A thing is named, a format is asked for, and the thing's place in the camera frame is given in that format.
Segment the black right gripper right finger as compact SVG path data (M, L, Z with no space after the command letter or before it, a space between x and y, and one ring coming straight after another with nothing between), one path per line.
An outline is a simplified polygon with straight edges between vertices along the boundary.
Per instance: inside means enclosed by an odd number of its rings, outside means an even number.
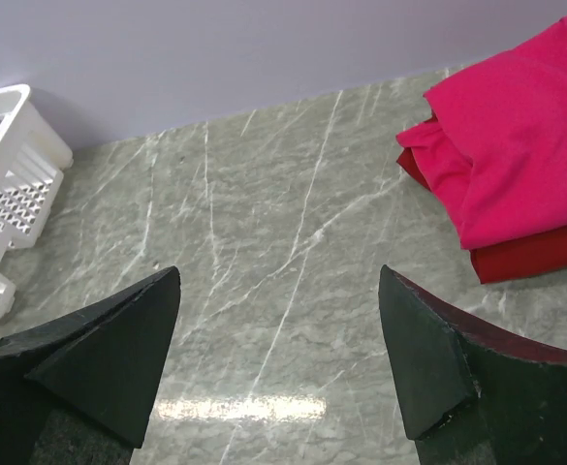
M406 437L423 464L567 464L567 351L383 266L379 310Z

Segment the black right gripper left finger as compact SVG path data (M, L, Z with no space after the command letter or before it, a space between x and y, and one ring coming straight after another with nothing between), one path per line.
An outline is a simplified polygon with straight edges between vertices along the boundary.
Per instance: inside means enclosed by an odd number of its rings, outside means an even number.
M180 304L170 266L0 338L0 464L127 464L143 445Z

